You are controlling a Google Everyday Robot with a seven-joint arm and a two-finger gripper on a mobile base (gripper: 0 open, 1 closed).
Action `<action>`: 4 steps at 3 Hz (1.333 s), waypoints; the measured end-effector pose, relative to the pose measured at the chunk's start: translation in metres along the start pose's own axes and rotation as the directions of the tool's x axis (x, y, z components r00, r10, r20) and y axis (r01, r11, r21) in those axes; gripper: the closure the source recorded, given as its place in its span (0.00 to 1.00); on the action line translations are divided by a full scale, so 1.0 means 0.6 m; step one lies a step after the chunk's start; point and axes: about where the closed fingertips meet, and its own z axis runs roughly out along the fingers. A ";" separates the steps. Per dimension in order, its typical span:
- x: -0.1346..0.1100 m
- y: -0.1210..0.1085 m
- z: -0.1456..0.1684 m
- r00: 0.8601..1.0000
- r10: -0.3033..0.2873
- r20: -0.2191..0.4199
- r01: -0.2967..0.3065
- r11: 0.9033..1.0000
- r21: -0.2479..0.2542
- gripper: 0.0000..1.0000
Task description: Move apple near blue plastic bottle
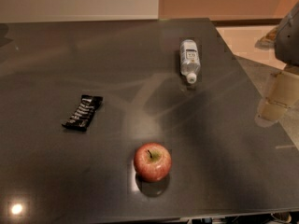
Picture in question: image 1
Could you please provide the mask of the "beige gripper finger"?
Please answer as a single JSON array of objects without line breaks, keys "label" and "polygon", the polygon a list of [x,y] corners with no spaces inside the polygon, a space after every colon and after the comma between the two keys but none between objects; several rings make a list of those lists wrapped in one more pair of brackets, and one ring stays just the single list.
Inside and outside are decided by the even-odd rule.
[{"label": "beige gripper finger", "polygon": [[277,122],[299,100],[299,76],[280,71],[272,73],[265,85],[257,117],[265,122]]}]

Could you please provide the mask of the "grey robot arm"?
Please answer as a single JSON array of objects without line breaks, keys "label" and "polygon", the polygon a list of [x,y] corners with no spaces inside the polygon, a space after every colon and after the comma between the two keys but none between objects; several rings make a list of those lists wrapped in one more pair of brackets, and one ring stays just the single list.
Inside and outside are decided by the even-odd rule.
[{"label": "grey robot arm", "polygon": [[262,127],[272,126],[299,100],[299,2],[278,25],[274,51],[286,66],[265,85],[255,118]]}]

